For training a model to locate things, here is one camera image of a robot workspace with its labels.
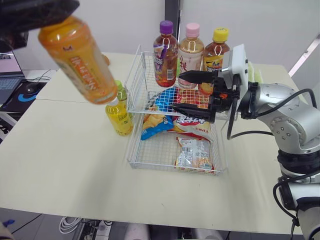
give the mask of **plastic bottle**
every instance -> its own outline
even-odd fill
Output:
[[[118,98],[118,100],[124,104],[124,108],[127,109],[127,91],[126,89],[122,86],[122,83],[121,81],[119,80],[115,80],[115,83],[116,83],[116,86],[117,86],[117,90],[118,90],[118,93],[116,95],[116,97]],[[131,112],[128,112],[128,115],[130,117],[130,119],[132,120],[133,119],[133,115]]]
[[[161,35],[153,43],[154,75],[161,87],[171,87],[177,76],[178,41],[172,36],[174,25],[171,21],[160,22]]]
[[[117,96],[117,85],[86,23],[70,16],[43,27],[38,38],[89,102],[104,104]]]
[[[186,38],[179,44],[177,76],[186,71],[200,70],[205,45],[198,38],[199,34],[200,25],[198,23],[188,23],[186,25]],[[197,86],[197,84],[190,83],[181,78],[178,78],[178,83],[184,89],[193,89]]]
[[[132,132],[132,121],[124,104],[119,102],[117,97],[115,97],[106,105],[105,113],[109,117],[110,122],[117,134],[120,136],[126,136]]]
[[[213,42],[207,45],[203,51],[203,71],[216,72],[218,75],[219,69],[222,67],[224,54],[230,50],[225,43],[228,40],[229,30],[225,27],[218,27],[213,32]],[[211,83],[198,84],[198,89],[205,95],[211,95],[214,86]]]

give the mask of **pink bottle cap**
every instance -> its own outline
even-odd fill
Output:
[[[188,38],[199,37],[199,35],[200,35],[200,25],[198,23],[188,23],[186,25],[185,35]]]

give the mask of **bottle neck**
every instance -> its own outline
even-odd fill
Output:
[[[163,37],[163,38],[168,38],[168,37],[170,37],[172,34],[164,34],[164,33],[161,33],[161,36]]]
[[[187,36],[186,39],[188,39],[189,41],[196,41],[198,39],[198,37],[197,36],[195,36],[195,37]]]
[[[213,42],[214,42],[214,44],[216,44],[216,45],[223,45],[223,44],[225,44],[225,41],[223,41],[223,42],[216,42],[216,41],[213,40]]]

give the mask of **white wire basket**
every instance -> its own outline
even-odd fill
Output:
[[[190,90],[182,90],[178,81],[172,87],[161,87],[157,84],[154,68],[153,52],[141,52],[140,46],[136,51],[132,68],[125,83],[128,89],[127,111],[131,113],[163,114],[171,116],[182,116],[170,107],[156,109],[153,107],[157,97],[165,90],[176,87],[176,92],[180,92],[179,97],[173,98],[173,104],[188,103],[195,104],[199,108],[207,108],[209,97],[199,93],[198,87]],[[228,113],[217,112],[215,119],[227,120]]]
[[[217,176],[227,168],[224,157],[221,157],[216,125],[211,124],[209,132],[209,158],[213,165],[213,169],[181,167],[176,166],[175,162],[181,153],[181,146],[177,141],[177,137],[190,139],[192,137],[175,132],[160,132],[156,135],[141,140],[143,128],[143,114],[135,114],[134,128],[130,136],[130,140],[126,149],[126,159],[133,168],[165,170],[183,173],[201,173]]]

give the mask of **computer mouse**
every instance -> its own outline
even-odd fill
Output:
[[[26,93],[25,94],[37,94],[42,88],[42,85],[39,82],[30,82],[27,83],[24,87]]]

